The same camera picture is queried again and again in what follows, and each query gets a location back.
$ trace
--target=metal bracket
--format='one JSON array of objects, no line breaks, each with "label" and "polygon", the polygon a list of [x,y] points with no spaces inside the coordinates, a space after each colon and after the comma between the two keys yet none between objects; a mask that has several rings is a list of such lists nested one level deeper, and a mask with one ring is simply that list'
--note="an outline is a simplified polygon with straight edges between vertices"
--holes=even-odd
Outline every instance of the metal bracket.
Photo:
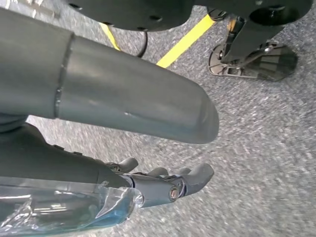
[{"label": "metal bracket", "polygon": [[224,45],[215,47],[209,60],[210,72],[215,76],[278,81],[293,73],[297,56],[287,46],[268,42],[243,61],[222,64]]}]

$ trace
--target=gray metal arm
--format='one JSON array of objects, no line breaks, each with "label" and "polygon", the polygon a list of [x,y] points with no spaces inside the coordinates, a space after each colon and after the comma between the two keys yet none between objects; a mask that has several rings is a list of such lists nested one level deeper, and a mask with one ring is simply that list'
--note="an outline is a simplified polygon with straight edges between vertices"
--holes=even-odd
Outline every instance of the gray metal arm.
[{"label": "gray metal arm", "polygon": [[208,143],[215,106],[198,84],[72,32],[0,9],[0,112]]}]

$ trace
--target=yellow line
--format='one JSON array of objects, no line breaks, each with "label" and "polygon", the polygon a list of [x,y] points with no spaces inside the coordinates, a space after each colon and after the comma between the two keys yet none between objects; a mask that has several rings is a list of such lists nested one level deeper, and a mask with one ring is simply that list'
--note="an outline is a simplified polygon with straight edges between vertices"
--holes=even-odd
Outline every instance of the yellow line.
[{"label": "yellow line", "polygon": [[121,51],[121,49],[118,46],[118,44],[115,41],[115,38],[114,38],[113,34],[110,31],[110,29],[105,24],[100,24],[101,26],[101,28],[104,31],[104,33],[108,36],[108,38],[109,39],[109,41],[111,41],[111,43],[113,45],[113,47],[115,49],[117,49],[118,51]]},{"label": "yellow line", "polygon": [[206,15],[204,18],[201,19],[189,33],[180,39],[177,44],[173,46],[169,52],[160,59],[157,65],[163,68],[170,66],[171,63],[176,61],[179,56],[210,28],[213,23],[214,21],[211,20],[209,15]]}]

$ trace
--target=plastic wrap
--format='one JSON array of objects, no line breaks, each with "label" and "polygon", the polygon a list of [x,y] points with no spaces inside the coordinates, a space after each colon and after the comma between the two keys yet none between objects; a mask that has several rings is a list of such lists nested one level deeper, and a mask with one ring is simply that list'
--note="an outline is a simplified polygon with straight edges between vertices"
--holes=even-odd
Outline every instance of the plastic wrap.
[{"label": "plastic wrap", "polygon": [[143,196],[132,188],[0,177],[0,237],[85,232],[121,224]]}]

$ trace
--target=mounting hole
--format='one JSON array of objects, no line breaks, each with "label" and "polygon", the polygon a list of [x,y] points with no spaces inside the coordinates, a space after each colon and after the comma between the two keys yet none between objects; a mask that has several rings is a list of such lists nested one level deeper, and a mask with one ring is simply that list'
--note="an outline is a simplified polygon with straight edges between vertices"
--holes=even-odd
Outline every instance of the mounting hole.
[{"label": "mounting hole", "polygon": [[149,19],[152,21],[159,22],[162,20],[162,17],[161,16],[149,16]]},{"label": "mounting hole", "polygon": [[144,28],[144,27],[137,27],[137,30],[139,30],[139,31],[147,31],[147,29]]},{"label": "mounting hole", "polygon": [[112,23],[109,23],[109,22],[106,22],[106,21],[103,22],[103,24],[107,25],[107,26],[114,26],[114,24],[112,24]]},{"label": "mounting hole", "polygon": [[263,26],[280,26],[296,21],[299,19],[299,14],[295,8],[274,5],[253,11],[250,18]]},{"label": "mounting hole", "polygon": [[74,3],[69,3],[69,5],[71,6],[71,7],[72,7],[72,8],[75,8],[76,10],[82,10],[81,7],[80,7],[78,5],[76,5],[76,4],[74,4]]}]

